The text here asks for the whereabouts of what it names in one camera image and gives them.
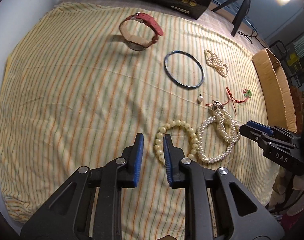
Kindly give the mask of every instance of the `white pearl necklace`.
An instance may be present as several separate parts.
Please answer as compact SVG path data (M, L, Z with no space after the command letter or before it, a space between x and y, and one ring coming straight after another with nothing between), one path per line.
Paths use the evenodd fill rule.
M170 122L166 123L164 126L161 126L159 128L159 132L156 134L156 139L154 142L154 150L155 150L156 157L159 159L159 161L163 165L165 165L164 152L163 152L163 136L164 136L164 133L166 132L166 130L169 130L175 126L181 126L188 131L188 133L191 137L191 143L192 143L192 149L191 149L188 157L191 160L196 161L195 155L197 153L197 148L199 147L199 145L198 145L199 140L196 136L195 130L193 128L191 128L191 125L185 121L180 121L180 120L170 121Z
M221 105L219 101L213 101L213 116L210 116L208 119L206 119L201 126L197 129L197 138L199 139L198 142L198 156L199 159L202 160L205 163L215 163L220 160L223 160L226 156L228 156L232 152L232 148L234 144L240 139L241 134L239 133L240 124L233 120L231 115L226 111L224 106ZM220 131L220 134L222 135L224 141L226 141L229 145L225 152L223 152L221 155L217 155L215 157L208 158L204 154L203 149L203 140L202 136L204 133L205 128L211 124L212 122L217 122L218 129ZM231 136L229 137L228 133L226 132L224 124L228 124L231 126Z
M205 50L205 59L206 64L211 66L212 68L215 68L216 71L222 76L227 77L229 74L229 68L226 63L223 63L222 60L213 52L210 50Z

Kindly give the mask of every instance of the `watch face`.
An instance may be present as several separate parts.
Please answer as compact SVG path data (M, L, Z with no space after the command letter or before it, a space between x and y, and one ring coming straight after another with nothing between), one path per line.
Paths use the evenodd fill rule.
M133 43L133 42L130 42L130 41L127 41L126 42L126 45L132 49L132 50L136 50L136 51L142 51L142 50L145 50L146 48L142 45L139 45L139 44L136 44L136 43Z

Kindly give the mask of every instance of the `green striped fabric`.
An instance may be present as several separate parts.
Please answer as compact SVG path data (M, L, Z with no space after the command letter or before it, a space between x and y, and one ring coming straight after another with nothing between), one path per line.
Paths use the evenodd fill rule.
M164 31L157 44L142 52L130 50L118 26L136 12L152 15ZM134 22L132 32L151 32ZM172 50L196 57L205 70L199 90L177 87L164 72ZM220 76L206 66L204 50L226 62L230 74ZM227 101L228 86L236 99L243 89L252 98L227 110L241 124L267 124L264 97L252 54L234 41L186 19L138 8L108 8L63 3L47 13L8 58L0 95L0 183L9 214L28 220L79 166L104 166L144 135L141 177L136 189L122 195L123 238L183 239L184 190L168 187L164 167L153 151L158 128L168 120L185 120L197 128L211 115L205 103ZM170 71L186 84L199 82L197 68L174 55ZM197 104L199 93L204 102ZM188 152L184 130L170 130L175 146ZM210 125L204 135L209 156L227 147ZM241 138L230 156L205 165L227 167L266 204L278 167L262 156L257 144Z

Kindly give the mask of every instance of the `blue bangle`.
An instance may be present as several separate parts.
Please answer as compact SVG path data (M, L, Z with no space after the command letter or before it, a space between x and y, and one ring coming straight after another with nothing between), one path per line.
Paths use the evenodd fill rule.
M202 73L202 79L201 79L201 82L198 83L197 85L195 86L188 86L188 85L184 85L182 84L181 82L177 81L171 74L170 72L168 71L168 67L167 67L167 59L170 55L172 54L183 54L183 55L186 55L188 57L190 57L191 59L194 60L194 62L199 66L199 68L201 69L201 73ZM187 53L187 52L184 52L184 51L181 51L181 50L174 50L174 51L171 51L169 54L167 54L164 58L164 66L165 66L165 72L167 73L168 77L175 83L177 84L179 87L182 87L182 88L185 88L185 89L196 89L198 87L200 87L203 82L204 82L204 70L201 66L201 64L198 62L198 60L196 58L194 58L191 54Z

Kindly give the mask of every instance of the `twisted pearl necklace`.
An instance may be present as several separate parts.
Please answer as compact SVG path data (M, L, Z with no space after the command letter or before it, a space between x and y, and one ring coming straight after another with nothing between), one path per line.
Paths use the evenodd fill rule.
M199 140L198 140L198 138L196 138L197 136L196 136L195 130L193 128L191 128L191 125L189 123L187 123L186 121L180 121L180 120L170 121L169 123L166 123L164 126L161 126L159 128L159 132L156 134L156 139L154 141L154 143L155 143L154 150L155 150L156 157L159 159L159 161L163 165L165 165L164 153L163 153L163 136L164 136L164 133L166 132L166 130L169 130L175 126L181 126L188 131L189 136L191 137L191 143L192 143L192 149L191 149L188 157L191 160L196 161L195 154L197 153L197 148L199 147L199 145L197 144Z
M232 152L232 148L233 148L234 144L241 137L241 134L239 133L240 124L237 121L232 119L231 115L226 111L224 106L222 106L219 101L213 101L212 109L213 109L213 116L210 116L208 119L206 119L201 124L201 126L197 129L197 138L199 139L197 153L198 153L199 159L205 163L215 163L220 160L223 160L226 156L228 156ZM204 149L203 149L203 145L202 145L202 143L203 143L202 136L203 136L205 128L212 122L217 122L220 134L222 135L224 141L226 141L229 145L228 145L226 151L223 152L221 155L217 155L215 157L208 158L204 154ZM231 136L230 137L229 137L228 133L226 132L224 124L231 126Z
M205 50L205 58L206 58L206 64L211 66L212 68L215 68L216 71L222 76L227 77L229 74L229 68L226 63L223 63L222 60L213 52L210 50Z

